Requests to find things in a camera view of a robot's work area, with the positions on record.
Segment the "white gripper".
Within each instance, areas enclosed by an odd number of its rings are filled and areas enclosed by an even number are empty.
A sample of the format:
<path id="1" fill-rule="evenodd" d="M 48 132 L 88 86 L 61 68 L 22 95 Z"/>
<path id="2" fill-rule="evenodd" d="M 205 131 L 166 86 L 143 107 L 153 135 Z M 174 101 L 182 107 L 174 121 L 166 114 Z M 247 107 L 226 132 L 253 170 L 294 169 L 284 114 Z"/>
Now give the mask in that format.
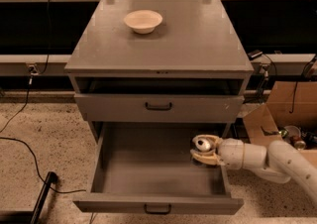
<path id="1" fill-rule="evenodd" d="M 236 139 L 222 139 L 215 135 L 198 135 L 192 139 L 206 138 L 210 141 L 212 148 L 209 152 L 191 150 L 191 156 L 202 164 L 209 166 L 220 166 L 224 163 L 228 169 L 241 169 L 244 160 L 244 143 Z"/>

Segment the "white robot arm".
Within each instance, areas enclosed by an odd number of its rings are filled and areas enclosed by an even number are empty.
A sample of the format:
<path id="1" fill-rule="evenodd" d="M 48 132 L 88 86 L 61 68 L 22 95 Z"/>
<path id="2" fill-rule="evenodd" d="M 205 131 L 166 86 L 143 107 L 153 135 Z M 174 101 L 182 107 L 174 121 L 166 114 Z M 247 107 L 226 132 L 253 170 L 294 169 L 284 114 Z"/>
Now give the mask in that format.
<path id="1" fill-rule="evenodd" d="M 191 157 L 201 164 L 247 169 L 275 183 L 293 179 L 317 204 L 317 168 L 284 141 L 275 140 L 264 147 L 232 138 L 198 135 L 191 142 Z"/>

